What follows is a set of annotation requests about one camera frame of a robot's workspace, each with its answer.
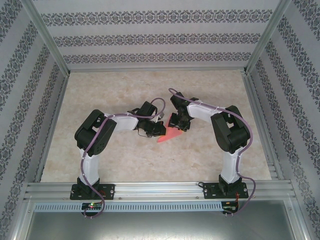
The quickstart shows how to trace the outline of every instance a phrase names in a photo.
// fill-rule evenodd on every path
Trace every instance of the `beige marble floor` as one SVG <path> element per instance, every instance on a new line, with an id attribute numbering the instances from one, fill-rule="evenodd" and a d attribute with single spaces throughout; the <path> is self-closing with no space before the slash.
<path id="1" fill-rule="evenodd" d="M 236 105 L 254 134 L 240 171 L 256 180 L 271 179 L 241 74 L 221 70 L 71 73 L 41 181 L 76 181 L 81 157 L 74 134 L 92 110 L 124 113 L 162 97 L 166 122 L 176 111 L 168 88 L 215 106 Z M 161 109 L 160 101 L 154 104 Z M 137 131 L 114 133 L 101 154 L 99 176 L 102 182 L 217 181 L 222 156 L 212 125 L 194 119 L 189 131 L 162 143 Z"/>

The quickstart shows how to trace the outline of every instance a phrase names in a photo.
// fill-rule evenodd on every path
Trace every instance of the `metal rail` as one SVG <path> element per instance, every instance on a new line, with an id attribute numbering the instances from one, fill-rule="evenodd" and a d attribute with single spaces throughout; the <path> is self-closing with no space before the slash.
<path id="1" fill-rule="evenodd" d="M 70 182 L 35 182 L 29 183 L 23 198 L 24 202 L 76 202 L 70 200 Z M 183 202 L 190 200 L 212 201 L 204 199 L 203 189 L 198 182 L 116 182 L 114 200 L 130 202 Z M 249 194 L 253 183 L 246 181 Z M 256 181 L 253 201 L 295 199 L 296 194 L 290 180 Z M 230 199 L 214 199 L 213 201 L 232 201 Z"/>

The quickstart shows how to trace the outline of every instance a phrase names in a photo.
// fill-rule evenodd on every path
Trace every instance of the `wire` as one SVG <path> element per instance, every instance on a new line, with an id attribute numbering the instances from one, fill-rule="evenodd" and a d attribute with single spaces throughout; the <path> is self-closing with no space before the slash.
<path id="1" fill-rule="evenodd" d="M 147 138 L 147 139 L 152 138 L 152 136 L 143 136 L 143 135 L 141 135 L 141 134 L 139 133 L 139 128 L 138 128 L 138 135 L 141 136 L 141 137 Z"/>
<path id="2" fill-rule="evenodd" d="M 235 208 L 237 208 L 237 207 L 239 207 L 239 193 L 238 192 L 235 193 L 235 197 L 236 197 L 235 201 L 237 203 Z"/>
<path id="3" fill-rule="evenodd" d="M 198 182 L 198 186 L 203 189 L 204 188 L 204 182 L 203 181 Z"/>
<path id="4" fill-rule="evenodd" d="M 248 205 L 248 203 L 250 202 L 251 198 L 254 196 L 254 193 L 255 193 L 255 191 L 256 191 L 256 181 L 255 181 L 254 179 L 252 179 L 251 177 L 241 175 L 240 172 L 239 172 L 240 155 L 241 155 L 245 150 L 247 150 L 247 149 L 251 146 L 251 144 L 252 144 L 252 142 L 253 142 L 254 135 L 253 135 L 253 132 L 252 132 L 251 127 L 249 126 L 249 124 L 247 123 L 246 120 L 244 120 L 241 116 L 239 116 L 238 114 L 236 114 L 236 113 L 234 113 L 234 112 L 232 112 L 232 111 L 228 111 L 228 110 L 226 110 L 226 109 L 224 109 L 224 108 L 220 108 L 220 107 L 217 107 L 217 106 L 212 106 L 212 105 L 209 105 L 209 104 L 206 104 L 206 103 L 203 103 L 203 102 L 193 101 L 193 100 L 191 100 L 191 99 L 189 99 L 189 98 L 185 98 L 185 97 L 183 97 L 183 96 L 178 95 L 178 94 L 177 94 L 178 91 L 175 90 L 175 89 L 173 89 L 173 88 L 169 88 L 168 90 L 169 90 L 169 92 L 170 92 L 171 94 L 173 94 L 174 96 L 176 96 L 176 97 L 178 97 L 178 98 L 180 98 L 180 99 L 183 99 L 183 100 L 185 100 L 185 101 L 188 101 L 188 102 L 190 102 L 190 103 L 194 103 L 194 104 L 197 104 L 197 105 L 202 105 L 202 106 L 211 108 L 211 109 L 213 109 L 213 110 L 218 110 L 218 111 L 225 112 L 225 113 L 227 113 L 227 114 L 233 115 L 233 116 L 235 116 L 237 119 L 239 119 L 240 121 L 242 121 L 242 122 L 244 123 L 244 125 L 248 128 L 248 130 L 249 130 L 249 132 L 250 132 L 250 140 L 249 140 L 249 143 L 248 143 L 242 150 L 240 150 L 239 153 L 238 153 L 238 156 L 237 156 L 237 158 L 236 158 L 235 171 L 236 171 L 236 173 L 238 174 L 238 176 L 239 176 L 240 178 L 248 179 L 248 180 L 252 181 L 252 183 L 253 183 L 253 189 L 252 189 L 251 195 L 249 196 L 248 200 L 245 202 L 245 204 L 243 205 L 243 207 L 240 208 L 240 210 L 238 210 L 236 213 L 234 213 L 234 215 L 240 213 L 240 212 Z"/>
<path id="5" fill-rule="evenodd" d="M 106 195 L 105 191 L 103 191 L 103 190 L 100 190 L 99 193 L 103 194 L 103 196 Z"/>
<path id="6" fill-rule="evenodd" d="M 113 118 L 113 117 L 118 117 L 118 116 L 130 116 L 130 117 L 134 117 L 134 118 L 141 118 L 141 119 L 153 119 L 154 117 L 156 116 L 159 116 L 160 114 L 162 114 L 166 108 L 166 101 L 161 98 L 161 97 L 156 97 L 155 99 L 153 99 L 151 101 L 151 103 L 153 103 L 155 100 L 161 100 L 163 102 L 163 108 L 161 111 L 159 111 L 158 113 L 156 113 L 155 115 L 151 115 L 151 116 L 138 116 L 138 115 L 134 115 L 134 114 L 131 114 L 131 113 L 117 113 L 117 114 L 114 114 L 114 115 L 109 115 L 107 116 L 103 122 L 101 123 L 98 131 L 96 132 L 96 134 L 94 135 L 93 139 L 91 140 L 90 144 L 88 145 L 88 147 L 84 150 L 83 152 L 83 155 L 82 155 L 82 159 L 81 159 L 81 164 L 80 164 L 80 168 L 81 168 L 81 174 L 83 176 L 83 179 L 85 181 L 85 183 L 89 186 L 89 188 L 91 188 L 92 191 L 94 191 L 100 198 L 101 198 L 101 202 L 102 202 L 102 205 L 103 207 L 101 208 L 101 210 L 94 216 L 88 216 L 86 215 L 86 211 L 89 209 L 89 208 L 86 208 L 84 211 L 83 211 L 83 215 L 85 218 L 90 218 L 90 219 L 93 219 L 93 218 L 96 218 L 98 217 L 100 214 L 102 214 L 102 212 L 104 211 L 105 207 L 106 207 L 106 202 L 105 202 L 105 199 L 104 197 L 89 183 L 87 177 L 86 177 L 86 174 L 85 174 L 85 171 L 84 171 L 84 161 L 85 161 L 85 158 L 86 158 L 86 155 L 88 153 L 88 151 L 91 149 L 91 147 L 94 145 L 97 137 L 99 136 L 102 128 L 104 127 L 104 125 L 106 124 L 106 122 Z"/>

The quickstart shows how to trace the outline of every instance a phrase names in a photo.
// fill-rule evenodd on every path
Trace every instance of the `red triangular piece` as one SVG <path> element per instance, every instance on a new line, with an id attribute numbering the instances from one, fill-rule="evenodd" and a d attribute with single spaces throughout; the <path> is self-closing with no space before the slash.
<path id="1" fill-rule="evenodd" d="M 158 140 L 157 140 L 157 143 L 161 143 L 161 142 L 167 141 L 169 139 L 173 139 L 173 138 L 175 138 L 177 136 L 180 136 L 184 132 L 182 130 L 179 130 L 176 127 L 168 127 L 169 120 L 165 124 L 165 128 L 166 128 L 165 135 L 159 137 Z"/>

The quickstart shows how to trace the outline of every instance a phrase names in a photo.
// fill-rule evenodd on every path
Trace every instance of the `purple cable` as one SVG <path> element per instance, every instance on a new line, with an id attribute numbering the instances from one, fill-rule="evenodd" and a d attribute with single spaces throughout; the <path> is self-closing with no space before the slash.
<path id="1" fill-rule="evenodd" d="M 175 90 L 175 89 L 173 89 L 173 88 L 169 88 L 168 90 L 169 90 L 169 92 L 170 92 L 171 94 L 173 94 L 174 96 L 176 96 L 176 97 L 178 97 L 178 98 L 180 98 L 180 99 L 186 100 L 186 101 L 188 101 L 188 102 L 190 102 L 190 103 L 202 105 L 202 106 L 205 106 L 205 107 L 214 109 L 214 110 L 222 111 L 222 112 L 225 112 L 225 113 L 227 113 L 227 114 L 233 115 L 233 116 L 235 116 L 236 118 L 238 118 L 239 120 L 241 120 L 241 121 L 244 123 L 244 125 L 248 128 L 248 130 L 249 130 L 249 132 L 250 132 L 250 141 L 249 141 L 249 143 L 239 152 L 239 154 L 238 154 L 238 156 L 237 156 L 237 158 L 236 158 L 235 170 L 236 170 L 236 173 L 238 174 L 238 176 L 239 176 L 240 178 L 248 179 L 248 180 L 252 181 L 252 183 L 253 183 L 253 189 L 252 189 L 251 195 L 249 196 L 248 200 L 245 202 L 245 204 L 243 205 L 243 207 L 240 208 L 240 210 L 238 210 L 237 212 L 235 212 L 233 215 L 236 215 L 236 214 L 240 213 L 240 212 L 248 205 L 248 203 L 250 202 L 250 200 L 252 199 L 252 197 L 254 196 L 254 193 L 255 193 L 255 191 L 256 191 L 256 181 L 253 180 L 251 177 L 241 175 L 240 172 L 239 172 L 240 155 L 241 155 L 245 150 L 247 150 L 247 149 L 251 146 L 251 144 L 252 144 L 252 142 L 253 142 L 254 135 L 253 135 L 253 132 L 252 132 L 251 127 L 249 126 L 249 124 L 247 123 L 246 120 L 244 120 L 241 116 L 239 116 L 238 114 L 236 114 L 236 113 L 234 113 L 234 112 L 232 112 L 232 111 L 228 111 L 228 110 L 226 110 L 226 109 L 219 108 L 219 107 L 217 107 L 217 106 L 212 106 L 212 105 L 209 105 L 209 104 L 206 104 L 206 103 L 203 103 L 203 102 L 193 101 L 193 100 L 188 99 L 188 98 L 185 98 L 185 97 L 183 97 L 183 96 L 179 96 L 179 95 L 177 94 L 178 91 Z"/>
<path id="2" fill-rule="evenodd" d="M 161 97 L 156 97 L 155 99 L 153 99 L 151 101 L 151 104 L 155 101 L 155 100 L 161 100 L 163 101 L 163 108 L 161 111 L 159 111 L 157 114 L 155 115 L 152 115 L 152 116 L 138 116 L 138 115 L 133 115 L 133 114 L 130 114 L 130 113 L 117 113 L 117 114 L 114 114 L 114 115 L 110 115 L 110 116 L 107 116 L 103 122 L 101 123 L 98 131 L 96 132 L 96 134 L 94 135 L 93 139 L 91 140 L 89 146 L 85 149 L 83 155 L 82 155 L 82 159 L 81 159 L 81 165 L 80 165 L 80 168 L 81 168 L 81 174 L 83 176 L 83 179 L 85 181 L 85 183 L 92 189 L 92 191 L 94 191 L 100 198 L 101 198 L 101 201 L 102 201 L 102 205 L 103 207 L 101 208 L 101 210 L 94 216 L 90 216 L 90 219 L 93 219 L 93 218 L 96 218 L 98 217 L 100 214 L 102 214 L 102 212 L 104 211 L 105 209 L 105 206 L 106 206 L 106 202 L 105 202 L 105 199 L 104 197 L 89 183 L 88 179 L 86 178 L 86 174 L 85 174 L 85 171 L 84 171 L 84 161 L 85 161 L 85 158 L 86 158 L 86 155 L 88 153 L 88 151 L 90 150 L 90 148 L 93 146 L 93 144 L 95 143 L 97 137 L 99 136 L 102 128 L 104 127 L 104 125 L 106 124 L 106 122 L 113 118 L 113 117 L 118 117 L 118 116 L 131 116 L 131 117 L 135 117 L 135 118 L 140 118 L 140 119 L 153 119 L 154 117 L 157 117 L 159 116 L 160 114 L 162 114 L 166 108 L 166 101 L 161 98 Z M 85 218 L 89 217 L 86 215 L 86 211 L 88 210 L 88 208 L 86 208 L 83 212 L 83 215 Z"/>

